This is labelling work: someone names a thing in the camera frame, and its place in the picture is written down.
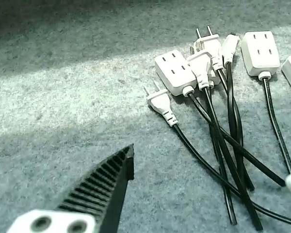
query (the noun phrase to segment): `electrical plug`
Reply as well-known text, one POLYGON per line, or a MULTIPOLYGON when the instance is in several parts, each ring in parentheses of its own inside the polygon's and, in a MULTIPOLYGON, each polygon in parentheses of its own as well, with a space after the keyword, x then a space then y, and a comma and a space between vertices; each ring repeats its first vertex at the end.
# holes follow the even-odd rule
POLYGON ((241 44, 245 67, 250 76, 261 81, 270 79, 280 66, 279 54, 272 32, 248 32, 241 44))
POLYGON ((186 60, 196 76, 199 90, 209 87, 208 72, 212 66, 211 54, 207 50, 201 50, 186 60))
POLYGON ((224 67, 227 63, 233 63, 233 58, 236 52, 236 47, 240 41, 240 38, 234 33, 228 35, 222 45, 222 55, 224 59, 224 67))
POLYGON ((214 70, 223 69, 222 48, 218 34, 212 34, 210 26, 207 26, 209 34, 202 37, 199 29, 196 29, 197 40, 194 42, 194 50, 207 50, 211 54, 212 67, 214 70))
POLYGON ((147 95, 146 102, 157 113, 161 114, 168 123, 168 125, 172 127, 173 125, 178 123, 178 120, 171 110, 170 99, 167 94, 168 91, 167 89, 160 89, 157 82, 154 82, 154 85, 157 91, 151 94, 149 94, 148 90, 144 87, 147 95))

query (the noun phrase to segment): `metal prong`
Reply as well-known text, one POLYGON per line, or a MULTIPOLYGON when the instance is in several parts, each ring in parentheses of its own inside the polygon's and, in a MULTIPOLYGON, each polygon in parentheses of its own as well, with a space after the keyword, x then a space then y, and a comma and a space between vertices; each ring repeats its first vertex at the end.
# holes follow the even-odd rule
POLYGON ((212 31, 211 31, 211 29, 210 29, 210 26, 209 26, 209 25, 207 26, 207 28, 208 28, 208 32, 209 32, 209 34, 210 34, 210 35, 212 35, 212 31))
POLYGON ((146 87, 144 86, 144 90, 145 90, 145 93, 146 93, 146 96, 149 95, 149 92, 147 91, 146 87))
POLYGON ((156 89, 157 89, 158 91, 160 91, 161 89, 160 89, 160 87, 159 87, 159 84, 158 84, 156 81, 154 81, 153 83, 154 83, 156 89))
POLYGON ((194 54, 194 49, 193 49, 193 47, 192 47, 192 46, 190 46, 190 53, 191 53, 191 55, 193 55, 193 54, 194 54))
POLYGON ((198 28, 196 28, 196 34, 197 34, 197 39, 201 38, 201 35, 199 33, 199 29, 198 28))

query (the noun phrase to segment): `black cable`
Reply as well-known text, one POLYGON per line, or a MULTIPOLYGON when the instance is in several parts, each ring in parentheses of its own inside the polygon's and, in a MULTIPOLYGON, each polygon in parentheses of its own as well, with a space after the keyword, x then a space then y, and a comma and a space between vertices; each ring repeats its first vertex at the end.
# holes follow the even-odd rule
MULTIPOLYGON (((213 126, 212 120, 206 110, 203 108, 203 106, 200 104, 200 102, 194 97, 193 94, 188 94, 190 99, 193 101, 196 109, 200 112, 200 114, 203 116, 203 118, 213 126)), ((265 175, 267 175, 269 178, 271 178, 274 182, 279 184, 281 187, 285 187, 286 183, 285 181, 280 178, 278 175, 276 175, 273 171, 271 171, 267 166, 265 166, 262 162, 260 162, 256 157, 254 157, 250 152, 248 152, 243 146, 241 146, 234 138, 232 138, 228 132, 226 132, 223 128, 221 129, 221 133, 225 140, 233 147, 236 147, 239 152, 249 161, 251 162, 255 167, 257 167, 261 172, 263 172, 265 175)))
MULTIPOLYGON (((237 103, 234 98, 233 76, 231 63, 226 64, 227 80, 222 69, 218 70, 218 76, 227 93, 227 110, 228 110, 228 124, 231 136, 243 146, 243 126, 239 113, 237 103)), ((237 170, 242 181, 246 184, 250 191, 254 190, 254 185, 249 177, 249 174, 243 163, 243 156, 240 155, 237 148, 233 147, 235 159, 237 163, 237 170)))
POLYGON ((245 189, 245 187, 244 187, 244 185, 243 185, 243 183, 242 183, 242 181, 237 173, 237 169, 236 169, 236 166, 233 162, 232 156, 229 153, 226 142, 225 142, 225 140, 222 136, 222 133, 220 131, 220 125, 219 125, 217 116, 215 114, 214 107, 211 103, 210 91, 208 88, 204 88, 203 92, 205 93, 206 101, 207 101, 207 104, 209 106, 209 114, 210 114, 210 117, 212 119, 213 126, 214 126, 213 129, 216 133, 217 140, 218 140, 220 148, 222 150, 222 154, 226 160, 227 167, 228 167, 228 169, 229 169, 229 171, 234 179, 234 182, 235 182, 239 192, 241 193, 241 198, 242 198, 243 203, 245 204, 245 206, 247 208, 247 211, 251 217, 253 225, 255 226, 257 231, 262 231, 263 226, 261 224, 261 221, 260 221, 258 214, 257 214, 257 212, 252 204, 252 201, 247 193, 247 190, 245 189))
MULTIPOLYGON (((178 137, 181 139, 181 141, 185 144, 185 146, 189 149, 189 151, 195 156, 195 158, 204 166, 204 168, 209 171, 216 179, 221 183, 221 185, 226 185, 229 187, 229 189, 237 196, 241 197, 240 192, 237 190, 236 187, 234 187, 230 182, 224 180, 222 176, 195 150, 195 148, 192 146, 192 144, 189 142, 189 140, 186 138, 186 136, 183 134, 179 126, 176 124, 173 126, 173 129, 176 131, 178 137)), ((286 216, 282 216, 280 214, 274 213, 255 202, 252 202, 253 206, 257 211, 259 211, 262 214, 265 214, 269 217, 272 217, 278 221, 287 223, 291 225, 291 218, 288 218, 286 216)))
MULTIPOLYGON (((220 145, 218 143, 218 140, 216 139, 215 131, 214 131, 213 127, 211 127, 211 125, 209 125, 209 131, 210 131, 210 135, 211 135, 214 154, 215 154, 215 157, 217 158, 217 161, 220 165, 219 172, 220 172, 222 178, 224 180, 228 181, 227 173, 226 173, 226 169, 225 169, 225 165, 224 165, 224 161, 223 161, 223 157, 222 157, 222 153, 221 153, 221 149, 220 149, 220 145)), ((235 211, 234 211, 231 191, 225 185, 223 185, 222 188, 223 188, 224 200, 225 200, 225 204, 226 204, 229 222, 231 225, 235 226, 235 225, 237 225, 237 219, 236 219, 236 215, 235 215, 235 211)))
POLYGON ((287 150, 285 141, 282 137, 279 125, 277 123, 275 111, 274 111, 274 106, 273 106, 273 101, 272 101, 272 96, 271 96, 271 89, 270 85, 268 82, 267 78, 263 79, 263 87, 264 87, 264 92, 265 92, 265 97, 266 97, 266 102, 267 102, 267 108, 268 108, 268 113, 270 115, 270 120, 273 125, 274 132, 276 134, 285 164, 287 166, 288 172, 291 173, 291 158, 289 156, 289 152, 287 150))

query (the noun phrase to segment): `outlet socket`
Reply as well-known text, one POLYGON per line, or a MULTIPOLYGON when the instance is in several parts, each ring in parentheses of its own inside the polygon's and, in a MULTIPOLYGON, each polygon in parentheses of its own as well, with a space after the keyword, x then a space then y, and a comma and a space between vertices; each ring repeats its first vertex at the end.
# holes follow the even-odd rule
POLYGON ((196 77, 188 66, 188 62, 178 50, 156 57, 155 70, 174 96, 183 94, 183 89, 188 86, 196 88, 196 77))
POLYGON ((280 66, 275 39, 270 31, 246 33, 242 40, 241 49, 250 76, 258 76, 264 71, 273 75, 280 66))

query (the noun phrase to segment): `cord strain relief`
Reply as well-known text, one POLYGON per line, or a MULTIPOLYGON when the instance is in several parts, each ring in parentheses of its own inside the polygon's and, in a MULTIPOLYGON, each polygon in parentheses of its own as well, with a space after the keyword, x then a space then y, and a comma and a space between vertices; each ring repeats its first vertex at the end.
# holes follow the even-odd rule
POLYGON ((182 94, 184 95, 184 97, 187 97, 190 93, 194 93, 194 88, 192 86, 186 86, 185 88, 183 88, 182 94))
POLYGON ((233 53, 229 53, 227 55, 224 56, 224 67, 226 68, 227 63, 232 63, 233 62, 233 57, 234 54, 233 53))
POLYGON ((259 80, 262 81, 263 79, 271 79, 272 75, 269 71, 263 71, 259 74, 259 80))
POLYGON ((212 67, 214 70, 223 69, 223 61, 219 57, 212 57, 212 67))
POLYGON ((174 113, 171 110, 165 112, 163 114, 163 117, 170 127, 173 127, 175 124, 178 123, 176 116, 174 115, 174 113))
POLYGON ((197 77, 197 84, 198 84, 199 90, 202 90, 205 87, 209 87, 208 74, 198 76, 197 77))

